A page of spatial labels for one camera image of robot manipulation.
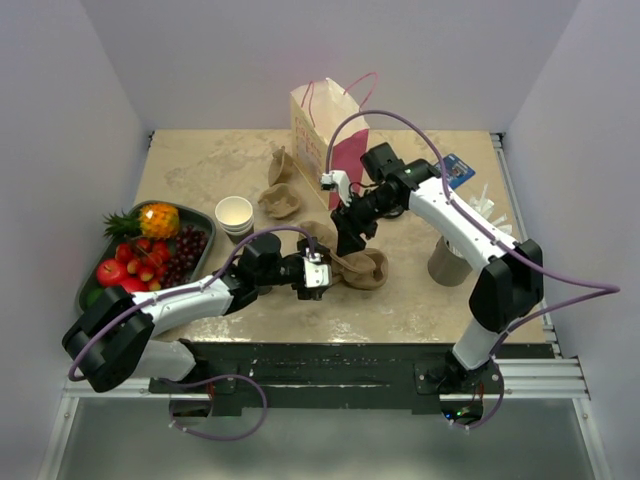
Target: dark tray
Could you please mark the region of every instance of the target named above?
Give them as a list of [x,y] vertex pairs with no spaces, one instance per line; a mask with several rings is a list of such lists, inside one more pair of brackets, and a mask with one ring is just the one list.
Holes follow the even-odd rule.
[[[143,206],[149,203],[167,203],[169,205],[173,205],[178,209],[178,213],[180,214],[181,229],[187,225],[193,225],[196,230],[204,231],[209,237],[207,246],[205,247],[204,252],[200,257],[200,260],[198,260],[198,264],[193,270],[193,273],[191,274],[191,281],[197,280],[198,278],[200,278],[200,273],[204,268],[204,264],[207,261],[207,255],[211,251],[211,247],[213,246],[213,239],[216,236],[216,226],[213,223],[213,220],[211,219],[211,217],[205,215],[204,213],[200,213],[192,208],[184,207],[182,205],[177,205],[171,202],[165,202],[164,200],[149,200],[148,202],[139,203],[138,205],[136,205],[131,209],[131,212],[140,210]],[[124,242],[124,238],[114,238],[109,242],[109,245],[107,245],[107,247],[104,249],[104,251],[102,252],[102,255],[100,255],[95,265],[87,275],[85,281],[82,283],[82,286],[80,287],[80,289],[78,290],[78,293],[76,294],[76,302],[75,302],[76,310],[79,315],[82,314],[87,308],[87,302],[86,302],[87,295],[89,295],[89,293],[92,290],[96,288],[100,288],[100,284],[98,283],[98,280],[96,279],[96,275],[95,275],[98,266],[106,259],[113,258],[116,254],[117,246],[120,245],[122,242]],[[169,250],[171,250],[171,253],[172,254],[175,253],[175,242],[169,239],[167,241],[167,244],[169,245]]]

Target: beige tabletop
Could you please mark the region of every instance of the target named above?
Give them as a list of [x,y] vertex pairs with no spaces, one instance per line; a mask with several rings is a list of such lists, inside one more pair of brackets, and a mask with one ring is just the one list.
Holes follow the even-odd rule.
[[[491,138],[486,132],[428,131],[443,154],[455,153],[476,175],[456,192],[465,200],[480,197],[485,184],[495,202],[492,215],[507,214],[509,205]],[[435,158],[410,131],[371,131],[369,146],[387,141],[396,154],[410,162]],[[276,221],[257,200],[267,185],[271,152],[281,145],[291,151],[288,130],[158,130],[153,136],[140,181],[137,202],[156,199],[179,203],[214,218],[218,201],[240,195],[251,201],[256,230],[270,225],[297,225],[316,220],[331,225],[329,214],[298,172],[289,182],[303,196],[301,210]],[[513,235],[518,237],[514,225]],[[296,233],[280,233],[283,255],[295,250]],[[475,274],[459,287],[436,284],[427,261],[440,237],[433,227],[411,213],[381,220],[377,236],[368,242],[389,258],[389,279],[375,291],[354,290],[338,284],[321,302],[299,301],[288,286],[276,287],[249,307],[234,314],[205,318],[163,334],[160,339],[253,342],[456,342],[471,313],[468,299]],[[203,275],[219,268],[233,248],[218,229]],[[509,341],[541,343],[539,321],[519,329]]]

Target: white wall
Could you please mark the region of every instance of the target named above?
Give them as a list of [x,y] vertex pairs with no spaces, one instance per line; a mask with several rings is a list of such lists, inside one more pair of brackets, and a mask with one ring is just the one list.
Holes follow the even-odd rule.
[[504,131],[578,0],[82,2],[149,127],[288,128],[291,89],[377,70],[370,106]]
[[144,132],[77,0],[0,7],[0,478],[35,478],[69,358],[60,341],[130,205]]
[[[506,137],[528,233],[547,265],[623,292],[554,316],[579,354],[615,478],[640,456],[640,2],[582,0]],[[574,288],[547,284],[557,300]]]

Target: blue package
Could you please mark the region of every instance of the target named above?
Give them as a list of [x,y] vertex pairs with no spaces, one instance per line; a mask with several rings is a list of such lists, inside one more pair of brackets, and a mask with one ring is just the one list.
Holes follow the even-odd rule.
[[[449,186],[452,190],[455,190],[476,174],[476,171],[473,168],[464,163],[453,153],[444,157],[444,166],[447,169],[447,181],[449,182]],[[439,163],[436,163],[435,167],[440,171]]]

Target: gift bag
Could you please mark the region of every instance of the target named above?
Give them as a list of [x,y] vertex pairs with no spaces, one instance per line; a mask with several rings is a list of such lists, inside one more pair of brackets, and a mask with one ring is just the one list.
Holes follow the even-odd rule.
[[[374,76],[374,84],[362,103],[358,104],[349,90],[367,77]],[[360,111],[378,83],[376,72],[367,73],[346,89],[327,78],[310,82],[291,92],[291,131],[293,158],[298,170],[318,194],[324,205],[333,210],[340,200],[335,192],[320,188],[325,171],[329,140],[342,121]],[[344,170],[351,182],[361,182],[364,169],[360,157],[367,150],[369,125],[364,117],[352,120],[341,131],[333,145],[331,170]]]

